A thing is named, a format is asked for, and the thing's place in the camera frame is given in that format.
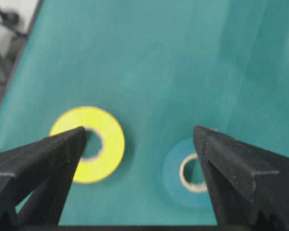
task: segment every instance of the teal cloth backdrop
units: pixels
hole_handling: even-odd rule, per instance
[[[61,224],[214,224],[164,187],[202,125],[289,156],[289,0],[45,0],[0,106],[0,152],[77,106],[122,125],[118,169],[73,184]]]

